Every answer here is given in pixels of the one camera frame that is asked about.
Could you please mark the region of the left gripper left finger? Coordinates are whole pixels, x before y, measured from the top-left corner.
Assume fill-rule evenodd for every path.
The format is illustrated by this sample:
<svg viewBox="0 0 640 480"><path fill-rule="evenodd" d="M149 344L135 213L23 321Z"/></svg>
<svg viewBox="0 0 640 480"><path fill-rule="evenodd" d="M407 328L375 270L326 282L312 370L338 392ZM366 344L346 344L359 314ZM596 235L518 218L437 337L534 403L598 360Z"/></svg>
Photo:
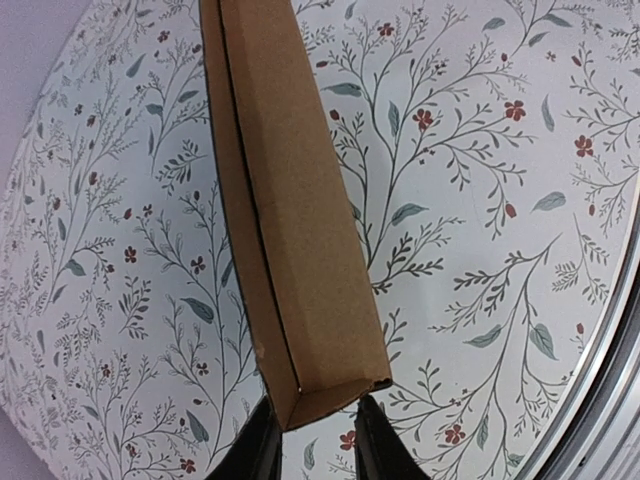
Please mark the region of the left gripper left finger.
<svg viewBox="0 0 640 480"><path fill-rule="evenodd" d="M282 475L282 430L271 403L263 397L206 480L279 480Z"/></svg>

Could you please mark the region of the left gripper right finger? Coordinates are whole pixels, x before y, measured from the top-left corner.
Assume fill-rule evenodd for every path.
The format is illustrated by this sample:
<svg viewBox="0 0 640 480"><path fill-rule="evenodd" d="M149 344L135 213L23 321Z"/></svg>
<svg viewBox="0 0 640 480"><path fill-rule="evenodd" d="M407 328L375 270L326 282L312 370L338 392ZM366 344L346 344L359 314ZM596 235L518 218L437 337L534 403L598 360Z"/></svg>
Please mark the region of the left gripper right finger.
<svg viewBox="0 0 640 480"><path fill-rule="evenodd" d="M356 477L369 480L425 480L372 396L358 402L355 421Z"/></svg>

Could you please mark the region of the brown cardboard paper box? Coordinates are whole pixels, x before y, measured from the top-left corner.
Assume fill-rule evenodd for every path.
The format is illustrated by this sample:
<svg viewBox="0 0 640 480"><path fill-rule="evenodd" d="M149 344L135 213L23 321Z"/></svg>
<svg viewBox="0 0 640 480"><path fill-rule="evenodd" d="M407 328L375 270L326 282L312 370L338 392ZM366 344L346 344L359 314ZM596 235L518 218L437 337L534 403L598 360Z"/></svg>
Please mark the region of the brown cardboard paper box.
<svg viewBox="0 0 640 480"><path fill-rule="evenodd" d="M200 5L233 262L280 427L390 383L351 205L287 1Z"/></svg>

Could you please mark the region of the floral patterned table cloth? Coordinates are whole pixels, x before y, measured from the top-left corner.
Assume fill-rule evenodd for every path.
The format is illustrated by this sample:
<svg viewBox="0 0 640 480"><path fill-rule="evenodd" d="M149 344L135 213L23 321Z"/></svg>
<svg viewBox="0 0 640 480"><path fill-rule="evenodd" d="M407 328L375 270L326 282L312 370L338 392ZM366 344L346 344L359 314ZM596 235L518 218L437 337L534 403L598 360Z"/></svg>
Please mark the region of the floral patterned table cloth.
<svg viewBox="0 0 640 480"><path fill-rule="evenodd" d="M59 479L203 479L265 394L202 1L94 1L1 197L1 410ZM635 1L288 1L379 312L377 396L435 479L513 479L568 392L637 204Z"/></svg>

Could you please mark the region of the aluminium front rail base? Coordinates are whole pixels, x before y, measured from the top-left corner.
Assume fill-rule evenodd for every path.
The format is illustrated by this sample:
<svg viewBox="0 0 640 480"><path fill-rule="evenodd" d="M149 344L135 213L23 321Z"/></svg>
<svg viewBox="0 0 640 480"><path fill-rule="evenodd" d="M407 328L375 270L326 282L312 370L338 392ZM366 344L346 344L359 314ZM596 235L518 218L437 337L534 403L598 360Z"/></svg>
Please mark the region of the aluminium front rail base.
<svg viewBox="0 0 640 480"><path fill-rule="evenodd" d="M605 479L639 421L639 240L560 412L517 479Z"/></svg>

